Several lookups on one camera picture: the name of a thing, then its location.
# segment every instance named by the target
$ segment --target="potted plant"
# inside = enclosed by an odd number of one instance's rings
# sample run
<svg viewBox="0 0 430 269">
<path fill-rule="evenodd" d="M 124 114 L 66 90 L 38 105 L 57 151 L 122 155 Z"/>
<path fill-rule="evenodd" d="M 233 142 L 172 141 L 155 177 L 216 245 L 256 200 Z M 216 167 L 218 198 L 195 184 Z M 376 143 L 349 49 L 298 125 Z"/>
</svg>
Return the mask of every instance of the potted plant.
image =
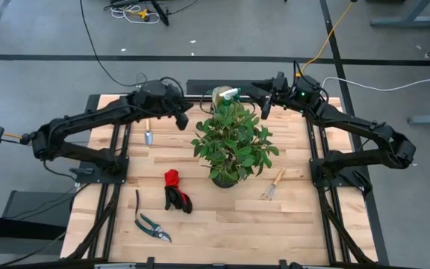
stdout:
<svg viewBox="0 0 430 269">
<path fill-rule="evenodd" d="M 279 155 L 278 148 L 267 140 L 273 134 L 268 128 L 257 127 L 260 118 L 239 102 L 219 106 L 214 116 L 206 121 L 197 122 L 197 134 L 193 139 L 193 155 L 210 162 L 209 178 L 221 188 L 230 188 L 254 174 L 263 172 L 264 165 L 271 168 L 270 153 Z"/>
</svg>

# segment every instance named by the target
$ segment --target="white cable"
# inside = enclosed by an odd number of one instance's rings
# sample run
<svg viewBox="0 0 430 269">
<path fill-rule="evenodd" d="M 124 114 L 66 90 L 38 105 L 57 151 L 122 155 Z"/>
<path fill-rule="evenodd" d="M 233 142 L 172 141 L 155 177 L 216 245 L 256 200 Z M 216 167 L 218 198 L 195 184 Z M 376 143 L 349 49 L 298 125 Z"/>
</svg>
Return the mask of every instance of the white cable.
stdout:
<svg viewBox="0 0 430 269">
<path fill-rule="evenodd" d="M 110 8 L 110 14 L 112 15 L 112 17 L 114 17 L 116 19 L 125 18 L 130 23 L 155 24 L 155 23 L 160 22 L 160 20 L 161 20 L 161 17 L 157 13 L 149 13 L 149 14 L 147 14 L 147 16 L 155 15 L 155 16 L 157 16 L 157 21 L 155 21 L 155 22 L 133 21 L 133 20 L 130 20 L 128 18 L 128 16 L 127 16 L 127 14 L 128 14 L 127 10 L 134 11 L 134 12 L 139 12 L 139 11 L 142 10 L 142 8 L 138 4 L 133 4 L 133 5 L 129 6 L 129 7 L 127 7 L 127 8 L 113 8 L 113 7 L 111 7 Z"/>
<path fill-rule="evenodd" d="M 393 90 L 401 90 L 401 89 L 403 89 L 405 87 L 410 87 L 410 86 L 413 86 L 415 84 L 424 83 L 424 82 L 430 82 L 430 78 L 429 78 L 429 79 L 424 79 L 422 81 L 416 81 L 416 82 L 413 82 L 413 83 L 410 83 L 410 84 L 407 84 L 407 85 L 404 85 L 404 86 L 395 87 L 395 88 L 392 88 L 392 89 L 378 89 L 378 88 L 375 88 L 375 87 L 370 87 L 370 86 L 362 85 L 362 84 L 359 84 L 359 83 L 356 83 L 356 82 L 353 82 L 353 81 L 348 81 L 348 80 L 342 79 L 342 78 L 328 77 L 328 78 L 325 78 L 325 80 L 322 82 L 321 88 L 325 87 L 325 83 L 329 79 L 336 79 L 336 80 L 344 81 L 346 83 L 353 84 L 353 85 L 356 85 L 356 86 L 359 86 L 359 87 L 363 87 L 363 88 L 366 88 L 366 89 L 378 90 L 378 91 L 383 91 L 383 92 L 388 92 L 388 91 L 393 91 Z"/>
</svg>

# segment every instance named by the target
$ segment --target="white spray bottle cap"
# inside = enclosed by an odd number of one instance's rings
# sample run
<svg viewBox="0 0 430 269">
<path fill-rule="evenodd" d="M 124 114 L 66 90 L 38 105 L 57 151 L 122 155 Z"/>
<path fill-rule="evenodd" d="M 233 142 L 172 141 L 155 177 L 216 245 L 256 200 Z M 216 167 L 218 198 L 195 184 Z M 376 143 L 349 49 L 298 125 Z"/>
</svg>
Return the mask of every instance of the white spray bottle cap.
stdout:
<svg viewBox="0 0 430 269">
<path fill-rule="evenodd" d="M 230 100 L 232 96 L 235 96 L 238 94 L 238 89 L 230 89 L 226 90 L 223 93 L 220 94 L 220 97 L 223 97 L 225 100 Z"/>
</svg>

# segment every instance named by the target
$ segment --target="yellow cable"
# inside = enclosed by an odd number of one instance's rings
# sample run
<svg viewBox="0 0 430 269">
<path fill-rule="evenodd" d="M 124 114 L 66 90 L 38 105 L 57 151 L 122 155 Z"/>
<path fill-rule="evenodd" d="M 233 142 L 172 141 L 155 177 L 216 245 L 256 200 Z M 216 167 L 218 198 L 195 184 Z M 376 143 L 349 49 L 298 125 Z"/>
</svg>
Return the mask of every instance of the yellow cable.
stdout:
<svg viewBox="0 0 430 269">
<path fill-rule="evenodd" d="M 22 139 L 22 136 L 21 135 L 17 135 L 17 134 L 4 133 L 3 135 L 7 136 L 7 137 L 13 137 L 13 138 Z"/>
<path fill-rule="evenodd" d="M 309 60 L 309 62 L 307 62 L 306 64 L 304 64 L 304 65 L 303 65 L 302 69 L 300 70 L 300 73 L 301 73 L 301 74 L 303 73 L 303 71 L 305 71 L 305 68 L 308 66 L 308 64 L 313 63 L 314 61 L 316 61 L 316 60 L 321 56 L 321 54 L 323 53 L 323 50 L 324 50 L 324 49 L 325 49 L 325 47 L 326 47 L 326 44 L 328 44 L 329 38 L 330 38 L 330 37 L 331 37 L 331 35 L 333 34 L 333 32 L 334 32 L 334 30 L 336 29 L 337 25 L 341 22 L 341 20 L 344 18 L 344 16 L 348 13 L 349 9 L 351 8 L 351 6 L 352 6 L 353 4 L 354 4 L 353 2 L 351 2 L 351 4 L 349 4 L 349 6 L 348 6 L 348 7 L 346 8 L 346 10 L 344 11 L 343 15 L 341 15 L 341 17 L 338 19 L 338 21 L 334 24 L 334 26 L 333 26 L 332 30 L 329 32 L 328 37 L 326 38 L 325 43 L 324 43 L 324 44 L 323 44 L 323 46 L 321 47 L 320 52 L 318 53 L 318 55 L 317 55 L 315 58 L 313 58 L 313 59 Z"/>
</svg>

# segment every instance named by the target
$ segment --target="black glove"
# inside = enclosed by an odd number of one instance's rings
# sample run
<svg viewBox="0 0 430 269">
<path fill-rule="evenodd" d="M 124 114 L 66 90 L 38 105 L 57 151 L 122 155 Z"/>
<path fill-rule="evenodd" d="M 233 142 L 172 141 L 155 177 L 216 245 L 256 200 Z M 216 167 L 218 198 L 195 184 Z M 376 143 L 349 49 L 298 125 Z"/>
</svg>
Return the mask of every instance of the black glove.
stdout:
<svg viewBox="0 0 430 269">
<path fill-rule="evenodd" d="M 170 204 L 175 205 L 176 209 L 181 209 L 183 212 L 190 214 L 192 212 L 192 201 L 188 195 L 181 192 L 177 187 L 165 187 L 165 210 L 169 210 Z"/>
</svg>

